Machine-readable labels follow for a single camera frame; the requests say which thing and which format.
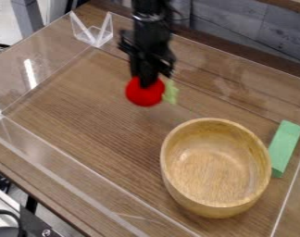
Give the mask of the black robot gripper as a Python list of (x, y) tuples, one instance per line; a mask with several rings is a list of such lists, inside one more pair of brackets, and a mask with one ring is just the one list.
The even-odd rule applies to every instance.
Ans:
[(162, 74), (172, 76), (175, 54), (170, 48), (171, 19), (166, 15), (134, 15), (132, 28), (119, 29), (118, 48), (128, 56), (131, 77), (139, 77), (148, 88)]

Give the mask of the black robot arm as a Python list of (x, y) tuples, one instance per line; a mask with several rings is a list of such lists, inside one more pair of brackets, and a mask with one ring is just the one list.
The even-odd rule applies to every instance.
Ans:
[(175, 54), (170, 48), (174, 9), (170, 0), (131, 0), (132, 29), (119, 30), (118, 48), (128, 55), (130, 73), (143, 89), (158, 75), (171, 77)]

